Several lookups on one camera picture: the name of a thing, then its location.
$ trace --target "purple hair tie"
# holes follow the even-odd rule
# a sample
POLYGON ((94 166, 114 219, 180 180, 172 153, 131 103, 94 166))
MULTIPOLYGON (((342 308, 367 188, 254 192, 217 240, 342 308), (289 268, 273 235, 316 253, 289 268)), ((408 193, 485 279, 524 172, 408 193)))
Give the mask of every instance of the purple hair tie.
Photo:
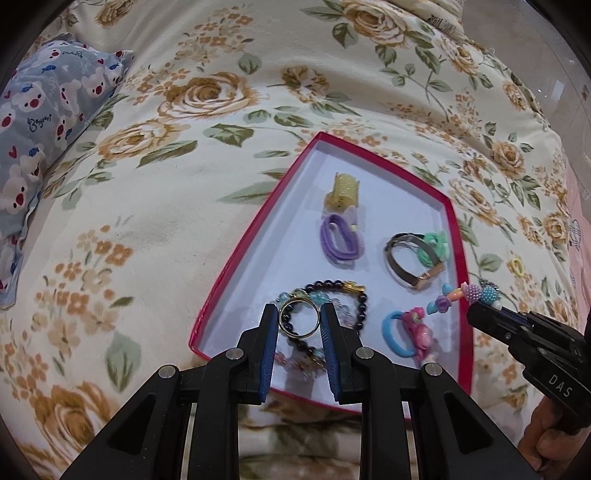
POLYGON ((333 261, 356 260, 363 253, 361 236, 354 231, 353 226, 357 223, 355 207, 349 207, 343 215, 331 213, 322 220, 320 226, 320 245, 324 254, 333 261), (334 224, 343 237, 345 250, 340 250, 335 245, 331 225, 334 224))

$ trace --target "beaded hair clip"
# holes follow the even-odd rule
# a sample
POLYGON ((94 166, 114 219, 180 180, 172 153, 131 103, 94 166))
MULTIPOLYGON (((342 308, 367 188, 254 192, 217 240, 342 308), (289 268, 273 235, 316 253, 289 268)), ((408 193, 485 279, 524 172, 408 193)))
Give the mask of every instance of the beaded hair clip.
POLYGON ((452 306, 452 302, 465 298, 470 305, 481 301, 486 305, 490 305, 494 309, 501 310, 503 305, 499 300, 500 296, 497 289, 492 284, 487 284, 484 287, 474 283, 462 283, 460 288, 453 288, 449 283, 444 283, 441 287, 442 295, 439 295, 435 301, 429 302, 427 305, 427 314, 445 313, 452 306))

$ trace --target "finger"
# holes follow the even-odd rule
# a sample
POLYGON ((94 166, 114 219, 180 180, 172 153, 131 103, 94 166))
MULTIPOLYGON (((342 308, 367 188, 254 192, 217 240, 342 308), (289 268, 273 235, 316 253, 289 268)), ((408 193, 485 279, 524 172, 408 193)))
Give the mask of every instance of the finger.
POLYGON ((530 424, 525 428, 523 438, 517 449, 529 464, 537 470, 542 464, 542 457, 538 453, 537 444, 546 430, 558 421, 558 415, 552 401, 543 397, 539 405, 531 414, 530 424))
POLYGON ((583 446, 587 434, 587 429, 577 435, 568 435, 565 432, 550 429, 540 437, 536 448, 538 453, 547 459, 572 460, 583 446))

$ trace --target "floral bedspread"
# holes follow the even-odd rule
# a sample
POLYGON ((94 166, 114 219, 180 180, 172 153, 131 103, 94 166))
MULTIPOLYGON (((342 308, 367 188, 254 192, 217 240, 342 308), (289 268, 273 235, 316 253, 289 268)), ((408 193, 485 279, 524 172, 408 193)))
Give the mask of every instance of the floral bedspread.
MULTIPOLYGON (((448 195, 470 280, 577 326, 561 142, 519 78, 463 35, 461 2, 83 0, 69 30, 135 52, 121 91, 45 174, 16 305, 0 314, 0 413, 55 479, 162 364, 201 362, 194 316, 317 131, 448 195)), ((475 332, 473 396, 517 441, 538 395, 475 332)), ((241 410, 241 477, 358 474, 359 418, 271 395, 241 410)))

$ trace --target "pink fabric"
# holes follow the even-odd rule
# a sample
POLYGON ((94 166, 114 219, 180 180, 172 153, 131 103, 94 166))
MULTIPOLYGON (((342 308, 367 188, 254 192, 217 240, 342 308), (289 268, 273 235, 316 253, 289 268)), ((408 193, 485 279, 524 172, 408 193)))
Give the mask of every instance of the pink fabric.
POLYGON ((570 212, 570 276, 577 294, 579 331, 583 331, 591 304, 591 225, 583 216, 579 184, 570 164, 567 166, 567 203, 570 212))

